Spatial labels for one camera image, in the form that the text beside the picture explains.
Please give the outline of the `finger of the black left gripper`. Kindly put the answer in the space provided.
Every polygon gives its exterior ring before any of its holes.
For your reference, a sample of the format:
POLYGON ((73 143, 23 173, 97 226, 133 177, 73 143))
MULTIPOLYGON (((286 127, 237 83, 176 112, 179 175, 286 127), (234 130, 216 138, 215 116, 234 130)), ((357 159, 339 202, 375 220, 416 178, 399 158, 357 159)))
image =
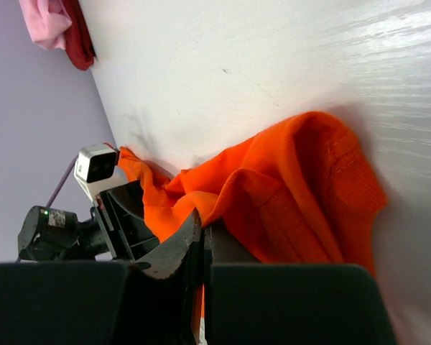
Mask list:
POLYGON ((159 245, 158 238, 144 221, 143 196, 138 180, 106 191, 108 217, 126 255, 121 258, 130 261, 137 261, 159 245))

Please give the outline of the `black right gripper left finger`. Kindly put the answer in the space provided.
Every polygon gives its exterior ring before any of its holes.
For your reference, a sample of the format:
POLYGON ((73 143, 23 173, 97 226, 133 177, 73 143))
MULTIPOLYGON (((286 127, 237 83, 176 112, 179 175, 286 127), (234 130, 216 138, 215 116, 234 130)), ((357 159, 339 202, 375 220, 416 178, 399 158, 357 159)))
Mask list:
POLYGON ((196 344, 200 219, 135 262, 0 264, 0 344, 196 344))

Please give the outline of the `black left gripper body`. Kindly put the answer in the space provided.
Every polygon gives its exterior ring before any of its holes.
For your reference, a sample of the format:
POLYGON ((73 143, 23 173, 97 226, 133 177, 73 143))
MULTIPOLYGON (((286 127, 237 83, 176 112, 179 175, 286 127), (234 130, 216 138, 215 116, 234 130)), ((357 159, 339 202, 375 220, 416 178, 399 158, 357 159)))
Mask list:
POLYGON ((135 261, 124 218, 131 205, 112 193, 96 197, 90 218, 47 206, 33 206, 18 234, 18 260, 34 262, 95 259, 106 252, 114 259, 135 261))

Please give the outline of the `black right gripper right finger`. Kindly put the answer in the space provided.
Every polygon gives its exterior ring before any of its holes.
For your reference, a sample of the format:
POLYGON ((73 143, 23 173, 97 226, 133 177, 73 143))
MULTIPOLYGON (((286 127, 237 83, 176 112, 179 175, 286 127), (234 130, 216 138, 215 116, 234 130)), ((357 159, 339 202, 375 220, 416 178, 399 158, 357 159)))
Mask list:
POLYGON ((354 264, 264 264, 205 228, 209 344, 396 344, 374 278, 354 264))

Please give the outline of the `orange t shirt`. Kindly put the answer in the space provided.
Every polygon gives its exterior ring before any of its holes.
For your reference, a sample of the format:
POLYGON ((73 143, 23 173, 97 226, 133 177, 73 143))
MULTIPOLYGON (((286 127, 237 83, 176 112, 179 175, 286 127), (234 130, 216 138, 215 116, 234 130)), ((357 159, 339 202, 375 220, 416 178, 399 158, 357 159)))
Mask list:
POLYGON ((374 272, 371 237, 387 197, 357 136, 325 112, 292 116, 174 178, 120 149, 161 242, 197 211, 222 219, 266 263, 351 263, 374 272))

